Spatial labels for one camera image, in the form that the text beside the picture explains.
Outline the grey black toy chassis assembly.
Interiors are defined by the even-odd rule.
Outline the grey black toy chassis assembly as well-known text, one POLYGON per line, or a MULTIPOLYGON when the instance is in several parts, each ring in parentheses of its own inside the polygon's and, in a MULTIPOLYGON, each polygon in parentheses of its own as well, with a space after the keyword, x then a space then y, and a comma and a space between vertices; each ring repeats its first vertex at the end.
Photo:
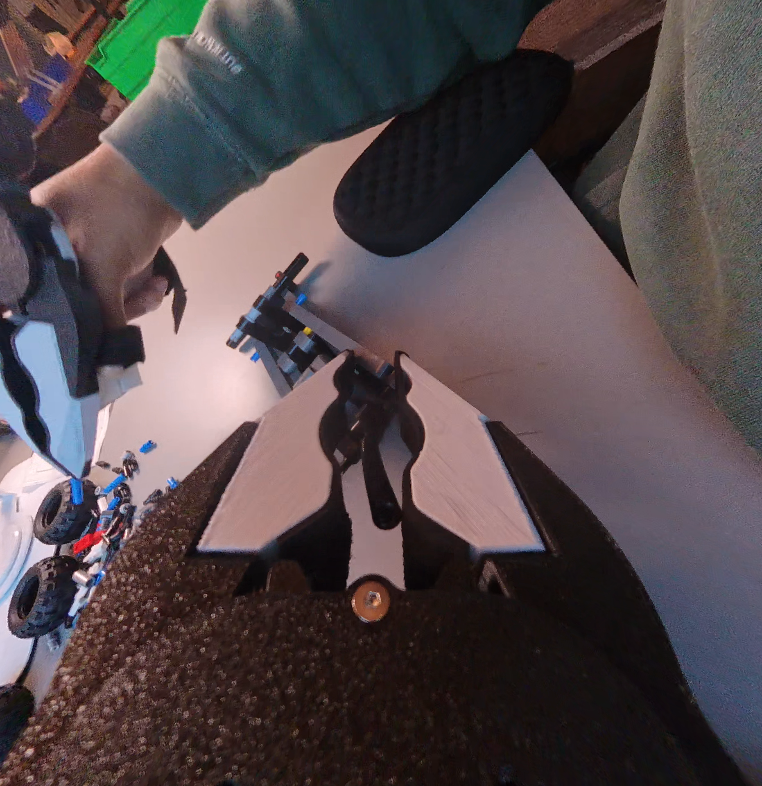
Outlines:
POLYGON ((341 352, 353 353, 341 432, 332 456, 342 475, 361 465, 372 522, 378 529, 392 530, 403 513, 380 446, 396 410, 393 367, 307 309, 307 296, 296 281, 307 264, 307 256, 300 253, 276 273, 273 284, 238 320, 227 345, 262 364, 282 397, 304 385, 341 352))

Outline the black toy tyre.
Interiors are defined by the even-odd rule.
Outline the black toy tyre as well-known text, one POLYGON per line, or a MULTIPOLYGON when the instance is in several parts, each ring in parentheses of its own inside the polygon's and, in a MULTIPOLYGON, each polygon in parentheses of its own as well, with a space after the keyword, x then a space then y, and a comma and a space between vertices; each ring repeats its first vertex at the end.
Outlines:
POLYGON ((66 545, 79 539, 98 510, 95 485, 82 482, 83 502, 72 500, 69 480, 53 486, 43 498, 33 520, 33 535, 46 545, 66 545))
POLYGON ((0 686, 0 766, 35 710, 32 693, 22 684, 0 686))
POLYGON ((10 599, 9 631, 21 639, 50 634, 66 620, 77 592, 73 574, 79 568, 71 556, 42 559, 22 575, 10 599))

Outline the black textured chair cushion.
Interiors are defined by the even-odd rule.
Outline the black textured chair cushion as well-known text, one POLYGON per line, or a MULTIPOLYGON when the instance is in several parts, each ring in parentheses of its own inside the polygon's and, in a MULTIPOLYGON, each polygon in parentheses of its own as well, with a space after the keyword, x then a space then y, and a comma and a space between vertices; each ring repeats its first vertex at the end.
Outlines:
POLYGON ((337 224, 388 258, 424 248, 540 140, 568 101, 574 67, 517 49, 398 115, 339 182, 337 224))

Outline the small green bin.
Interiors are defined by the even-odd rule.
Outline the small green bin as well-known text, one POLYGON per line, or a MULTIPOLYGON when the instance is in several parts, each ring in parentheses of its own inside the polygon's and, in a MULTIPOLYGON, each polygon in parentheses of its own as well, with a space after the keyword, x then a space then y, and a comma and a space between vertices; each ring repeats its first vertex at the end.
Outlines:
POLYGON ((112 20, 88 58, 91 66, 122 96, 135 100, 149 83, 159 42, 188 36, 206 1, 131 1, 126 14, 112 20))

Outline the metal book stand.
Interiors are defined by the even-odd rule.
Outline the metal book stand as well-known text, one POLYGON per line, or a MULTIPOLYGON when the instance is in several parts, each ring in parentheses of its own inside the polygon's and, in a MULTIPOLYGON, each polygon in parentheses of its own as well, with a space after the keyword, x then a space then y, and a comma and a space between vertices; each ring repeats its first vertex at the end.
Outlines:
POLYGON ((63 624, 50 634, 22 639, 8 628, 10 599, 22 575, 49 556, 71 556, 71 545, 46 545, 33 535, 33 520, 46 493, 70 478, 33 455, 17 464, 0 482, 0 686, 23 682, 34 670, 38 644, 58 654, 65 643, 63 624))

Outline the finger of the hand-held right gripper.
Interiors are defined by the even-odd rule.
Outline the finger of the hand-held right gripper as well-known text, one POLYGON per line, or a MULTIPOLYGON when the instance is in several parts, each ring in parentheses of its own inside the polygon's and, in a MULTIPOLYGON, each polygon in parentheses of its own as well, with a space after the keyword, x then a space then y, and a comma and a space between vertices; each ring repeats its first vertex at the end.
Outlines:
POLYGON ((36 415, 44 430, 39 452, 71 477, 88 475, 97 436, 97 395, 70 393, 54 328, 26 321, 14 337, 15 353, 36 391, 36 415))
POLYGON ((0 333, 0 416, 35 452, 47 453, 50 433, 41 417, 38 390, 13 338, 13 333, 0 333))

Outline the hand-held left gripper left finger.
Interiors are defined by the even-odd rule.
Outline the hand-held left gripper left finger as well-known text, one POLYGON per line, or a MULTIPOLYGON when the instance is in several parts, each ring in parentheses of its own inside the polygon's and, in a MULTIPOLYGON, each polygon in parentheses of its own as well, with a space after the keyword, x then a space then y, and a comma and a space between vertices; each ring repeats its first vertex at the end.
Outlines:
POLYGON ((338 355, 281 398, 260 419, 196 545, 198 554, 261 554, 323 510, 332 496, 335 463, 321 438, 327 415, 343 413, 338 355))

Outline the grey desk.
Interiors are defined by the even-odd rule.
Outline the grey desk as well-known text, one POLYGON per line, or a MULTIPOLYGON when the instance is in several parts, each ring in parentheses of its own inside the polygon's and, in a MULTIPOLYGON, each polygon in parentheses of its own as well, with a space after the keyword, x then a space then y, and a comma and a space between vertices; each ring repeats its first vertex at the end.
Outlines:
POLYGON ((384 259, 349 241, 337 182, 377 130, 327 145, 166 248, 188 290, 178 335, 140 320, 142 386, 101 458, 148 439, 137 494, 182 479, 276 392, 226 346, 299 252, 317 314, 406 351, 501 420, 587 503, 641 577, 704 715, 762 784, 762 460, 674 359, 642 294, 530 152, 441 239, 384 259))

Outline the pile of small toy parts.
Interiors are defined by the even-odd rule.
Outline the pile of small toy parts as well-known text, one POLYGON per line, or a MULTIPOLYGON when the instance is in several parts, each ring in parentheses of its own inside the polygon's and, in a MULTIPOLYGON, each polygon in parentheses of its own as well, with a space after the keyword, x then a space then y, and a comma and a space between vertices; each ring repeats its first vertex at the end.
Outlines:
POLYGON ((62 640, 68 642, 85 608, 90 604, 109 567, 150 514, 179 486, 173 477, 145 498, 134 496, 132 483, 138 479, 142 459, 159 447, 148 439, 138 449, 127 449, 114 463, 99 459, 91 469, 95 481, 97 512, 84 533, 71 545, 77 562, 72 574, 75 595, 63 624, 62 640))

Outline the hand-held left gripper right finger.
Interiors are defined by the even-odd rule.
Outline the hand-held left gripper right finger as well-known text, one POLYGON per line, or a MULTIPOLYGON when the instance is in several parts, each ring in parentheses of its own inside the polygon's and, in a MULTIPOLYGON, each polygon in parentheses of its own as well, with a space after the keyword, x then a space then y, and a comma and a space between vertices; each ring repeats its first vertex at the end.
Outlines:
POLYGON ((545 551, 488 418, 406 353, 395 361, 400 434, 412 457, 404 497, 413 512, 475 556, 545 551))

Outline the person's right hand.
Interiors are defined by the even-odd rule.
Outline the person's right hand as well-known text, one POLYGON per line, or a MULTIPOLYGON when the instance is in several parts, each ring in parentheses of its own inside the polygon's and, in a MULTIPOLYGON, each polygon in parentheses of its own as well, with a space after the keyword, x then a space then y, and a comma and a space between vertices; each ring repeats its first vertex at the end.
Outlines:
POLYGON ((60 221, 106 327, 160 306, 167 282, 152 262, 183 218, 110 145, 37 185, 31 201, 60 221))

